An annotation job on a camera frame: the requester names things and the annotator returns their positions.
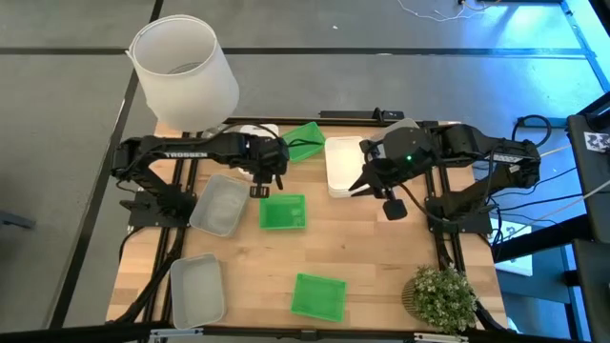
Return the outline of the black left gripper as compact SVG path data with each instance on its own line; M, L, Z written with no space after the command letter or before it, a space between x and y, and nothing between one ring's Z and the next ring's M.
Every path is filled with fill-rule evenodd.
M324 141L297 138L288 145L279 136L259 136L244 133L246 155L240 168L253 177L256 184L270 184L274 181L283 190L281 176L288 169L290 159L288 146L323 146Z

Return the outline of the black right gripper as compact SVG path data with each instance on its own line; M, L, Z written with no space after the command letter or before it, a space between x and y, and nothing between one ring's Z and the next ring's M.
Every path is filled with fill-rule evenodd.
M435 146L422 129L401 127L386 132L378 140L362 140L359 146L364 164L360 177L349 190L368 186L376 199L386 199L385 189L415 178L435 165Z

